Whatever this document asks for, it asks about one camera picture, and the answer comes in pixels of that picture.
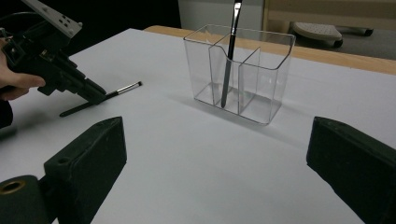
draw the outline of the black mechanical device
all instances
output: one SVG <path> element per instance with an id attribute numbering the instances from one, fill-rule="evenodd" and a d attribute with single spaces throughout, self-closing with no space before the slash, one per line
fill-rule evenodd
<path id="1" fill-rule="evenodd" d="M 0 20 L 0 27 L 15 20 L 26 23 L 37 17 L 42 20 L 15 34 L 3 29 L 3 37 L 8 43 L 2 51 L 7 56 L 8 67 L 14 72 L 43 77 L 46 86 L 38 90 L 46 95 L 51 95 L 55 90 L 70 91 L 93 105 L 104 101 L 106 91 L 78 71 L 77 65 L 62 51 L 71 38 L 81 30 L 82 23 L 67 18 L 37 0 L 22 2 L 35 12 L 5 16 Z"/>
<path id="2" fill-rule="evenodd" d="M 91 223 L 127 160 L 122 117 L 102 120 L 44 163 L 0 183 L 0 223 Z"/>
<path id="3" fill-rule="evenodd" d="M 394 148 L 338 120 L 315 117 L 306 161 L 364 223 L 396 223 Z"/>

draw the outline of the human hand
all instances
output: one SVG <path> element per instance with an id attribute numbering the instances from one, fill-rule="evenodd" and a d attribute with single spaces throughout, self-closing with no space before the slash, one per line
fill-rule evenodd
<path id="1" fill-rule="evenodd" d="M 0 38 L 0 49 L 7 43 Z M 7 91 L 0 91 L 0 99 L 3 101 L 15 100 L 29 92 L 30 88 L 43 87 L 46 85 L 44 78 L 25 73 L 14 73 L 7 66 L 6 55 L 0 50 L 0 89 L 6 86 L 12 86 Z"/>

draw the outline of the wooden table edge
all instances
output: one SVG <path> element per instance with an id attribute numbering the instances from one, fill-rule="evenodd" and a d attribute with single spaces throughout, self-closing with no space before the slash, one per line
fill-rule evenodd
<path id="1" fill-rule="evenodd" d="M 185 37 L 193 32 L 192 30 L 161 25 L 150 26 L 144 29 L 144 31 L 177 37 Z M 394 60 L 333 52 L 322 49 L 309 49 L 299 46 L 294 46 L 292 56 L 318 63 L 329 63 L 355 69 L 396 75 L 396 61 Z"/>

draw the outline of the white table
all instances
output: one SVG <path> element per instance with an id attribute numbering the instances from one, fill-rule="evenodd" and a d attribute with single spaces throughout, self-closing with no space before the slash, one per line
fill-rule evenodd
<path id="1" fill-rule="evenodd" d="M 261 126 L 192 98 L 180 37 L 127 30 L 71 57 L 108 92 L 143 86 L 66 118 L 83 99 L 31 92 L 0 130 L 0 181 L 43 163 L 103 119 L 122 116 L 128 161 L 92 223 L 357 224 L 305 161 L 314 116 L 396 147 L 396 76 L 293 59 L 284 104 Z"/>

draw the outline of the black sleeve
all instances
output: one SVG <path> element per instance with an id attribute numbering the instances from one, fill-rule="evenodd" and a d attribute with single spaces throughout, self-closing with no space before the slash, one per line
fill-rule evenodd
<path id="1" fill-rule="evenodd" d="M 0 100 L 0 129 L 11 125 L 13 117 L 9 102 Z"/>

